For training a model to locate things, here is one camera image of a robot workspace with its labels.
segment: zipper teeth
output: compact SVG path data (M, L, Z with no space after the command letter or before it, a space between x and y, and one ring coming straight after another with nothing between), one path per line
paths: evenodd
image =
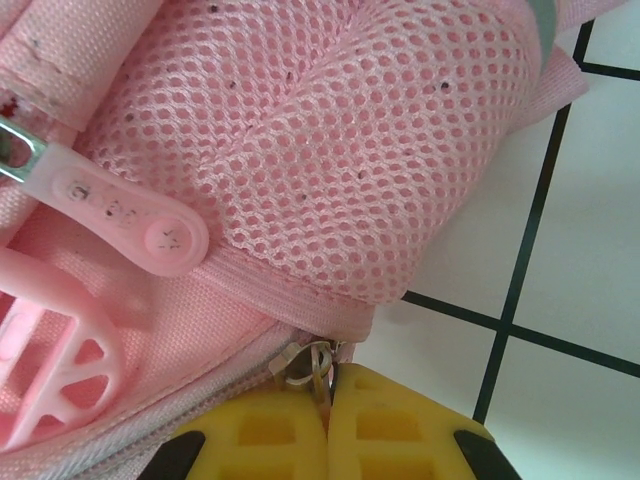
M135 440L133 443L121 448L117 452L112 453L108 457L100 460L95 465L92 465L88 469L83 472L77 473L73 476L73 480L86 480L86 479L95 479L97 475L107 474L109 471L113 470L121 466L122 464L133 460L136 456L142 454L148 448L156 445L159 440L169 436L176 430L179 426L186 423L188 420L193 419L197 416L200 416L210 410L217 404L222 403L223 401L234 397L236 395L240 395L251 388L257 387L258 385L268 381L272 378L271 372L268 370L269 362L275 358L284 347L286 347L291 342L302 342L302 345L305 345L309 342L316 340L318 337L315 335L309 334L307 332L302 332L301 334L293 335L287 342L280 347L273 355L269 358L265 359L264 362L259 364L250 370L244 377L239 379L232 384L223 387L222 389L214 392L211 396L201 401L200 403L194 405L188 410L180 413L178 416L173 418L172 420L166 422L165 424L157 427L153 431L149 432L142 438ZM197 382L205 375L211 373L213 370L209 372L205 372L200 377L195 379L191 384Z

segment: pink plastic buckle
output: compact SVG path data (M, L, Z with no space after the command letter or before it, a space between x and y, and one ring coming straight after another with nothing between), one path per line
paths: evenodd
M17 410L0 418L4 452L95 418L122 383L123 354L117 331L99 302L68 273L0 248L0 292L15 297L0 324L0 392L9 388L10 375L44 313L70 319L38 365ZM92 355L83 356L81 351L89 347Z
M70 148L47 144L0 115L3 132L24 141L31 156L21 167L0 162L0 175L22 183L27 195L89 228L136 265L155 275L177 276L204 259L209 231L195 210Z

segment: pink backpack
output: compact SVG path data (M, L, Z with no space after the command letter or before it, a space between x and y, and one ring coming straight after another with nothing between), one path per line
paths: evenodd
M0 479L135 478L287 345L348 360L621 3L0 0Z

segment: zipper tab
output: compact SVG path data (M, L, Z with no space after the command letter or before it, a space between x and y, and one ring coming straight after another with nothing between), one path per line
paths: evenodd
M301 347L290 343L269 362L269 371L281 389L308 391L318 404L325 430L331 410L330 373L344 342L319 340Z
M175 276L193 270L207 253L209 231L186 205L100 168L79 153L46 143L0 116L0 176L27 195L71 217L146 271ZM26 143L29 160L7 165L7 135Z

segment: yellow plastic piece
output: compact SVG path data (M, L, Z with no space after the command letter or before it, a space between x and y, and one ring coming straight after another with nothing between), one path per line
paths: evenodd
M482 425L360 365L339 373L329 480L476 479L453 434L493 440Z
M308 393L255 392L183 425L206 441L188 480L326 480L327 438Z

